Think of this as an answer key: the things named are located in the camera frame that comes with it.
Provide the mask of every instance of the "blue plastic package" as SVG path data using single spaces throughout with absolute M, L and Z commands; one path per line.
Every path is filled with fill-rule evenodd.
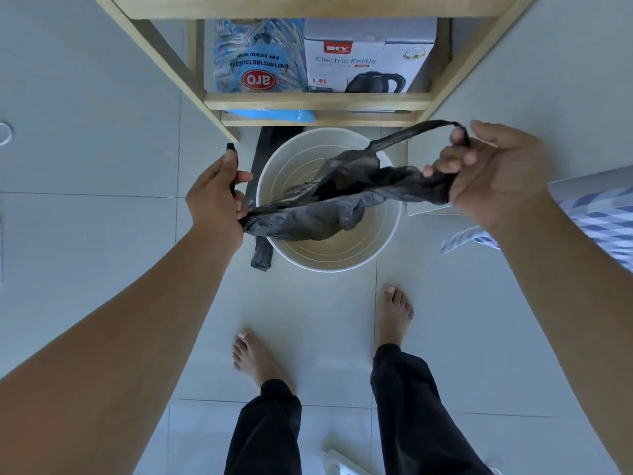
M 219 19 L 215 83 L 221 93 L 307 92 L 302 19 Z M 309 110 L 229 110 L 248 118 L 309 123 Z

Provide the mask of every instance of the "wooden frame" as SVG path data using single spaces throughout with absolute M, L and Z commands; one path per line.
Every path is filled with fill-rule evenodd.
M 310 125 L 407 127 L 428 119 L 534 0 L 96 0 L 132 40 L 228 138 L 234 127 L 305 125 L 248 119 L 225 110 L 315 110 Z M 437 16 L 428 93 L 218 94 L 204 89 L 204 18 Z M 451 59 L 452 17 L 485 17 L 479 32 Z M 186 60 L 148 19 L 187 20 Z M 395 110 L 371 113 L 361 110 Z

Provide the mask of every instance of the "person's right foot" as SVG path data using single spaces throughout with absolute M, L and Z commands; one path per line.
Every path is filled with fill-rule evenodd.
M 412 319 L 413 307 L 407 295 L 397 288 L 386 287 L 378 307 L 376 348 L 385 343 L 400 346 L 407 335 Z
M 288 376 L 250 330 L 242 329 L 233 343 L 233 367 L 261 389 L 264 382 L 278 379 L 294 393 Z

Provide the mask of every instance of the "aro logo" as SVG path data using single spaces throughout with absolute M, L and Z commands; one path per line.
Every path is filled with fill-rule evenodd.
M 268 90 L 275 86 L 275 76 L 264 70 L 249 70 L 242 75 L 242 83 L 251 90 Z
M 352 53 L 352 42 L 323 42 L 323 53 L 349 55 Z

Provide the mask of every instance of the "black pants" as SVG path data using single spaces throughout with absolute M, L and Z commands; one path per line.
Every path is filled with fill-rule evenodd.
M 383 345 L 371 383 L 387 475 L 490 475 L 442 405 L 423 359 Z M 224 475 L 299 475 L 300 425 L 299 399 L 281 380 L 267 381 L 240 413 Z

